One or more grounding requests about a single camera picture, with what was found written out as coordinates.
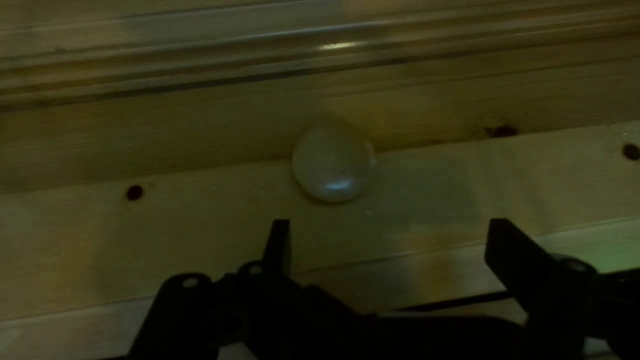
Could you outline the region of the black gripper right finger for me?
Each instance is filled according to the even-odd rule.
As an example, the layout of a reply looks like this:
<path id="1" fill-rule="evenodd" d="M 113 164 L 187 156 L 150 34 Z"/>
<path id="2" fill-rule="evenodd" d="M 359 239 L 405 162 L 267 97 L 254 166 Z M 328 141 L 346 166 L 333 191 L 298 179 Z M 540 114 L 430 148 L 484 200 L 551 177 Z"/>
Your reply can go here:
<path id="1" fill-rule="evenodd" d="M 484 261 L 516 299 L 548 298 L 559 280 L 559 261 L 508 217 L 492 217 Z"/>

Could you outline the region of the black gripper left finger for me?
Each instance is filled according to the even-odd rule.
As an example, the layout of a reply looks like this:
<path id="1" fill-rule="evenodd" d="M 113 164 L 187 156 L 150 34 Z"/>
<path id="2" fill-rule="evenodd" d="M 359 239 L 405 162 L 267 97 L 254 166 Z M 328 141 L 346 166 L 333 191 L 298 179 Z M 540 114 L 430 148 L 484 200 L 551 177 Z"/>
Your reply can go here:
<path id="1" fill-rule="evenodd" d="M 290 257 L 290 221 L 274 219 L 267 248 L 263 252 L 263 267 L 268 274 L 290 274 L 292 257 Z"/>

